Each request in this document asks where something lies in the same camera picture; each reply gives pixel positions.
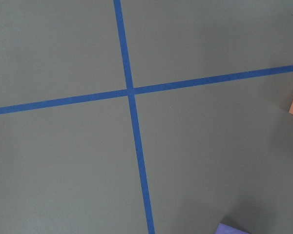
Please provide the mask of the purple foam block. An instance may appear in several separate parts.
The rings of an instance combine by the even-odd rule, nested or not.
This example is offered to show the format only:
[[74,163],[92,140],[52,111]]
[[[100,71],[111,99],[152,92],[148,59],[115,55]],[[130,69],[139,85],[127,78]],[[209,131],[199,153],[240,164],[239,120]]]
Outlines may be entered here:
[[219,223],[215,231],[215,234],[249,234],[249,233],[233,228],[231,226],[225,225],[223,223]]

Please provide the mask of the brown paper table cover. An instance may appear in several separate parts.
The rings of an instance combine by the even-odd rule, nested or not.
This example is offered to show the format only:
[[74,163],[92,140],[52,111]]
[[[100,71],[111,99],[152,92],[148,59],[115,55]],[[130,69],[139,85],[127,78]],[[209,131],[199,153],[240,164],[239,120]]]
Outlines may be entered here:
[[293,0],[0,0],[0,234],[293,234]]

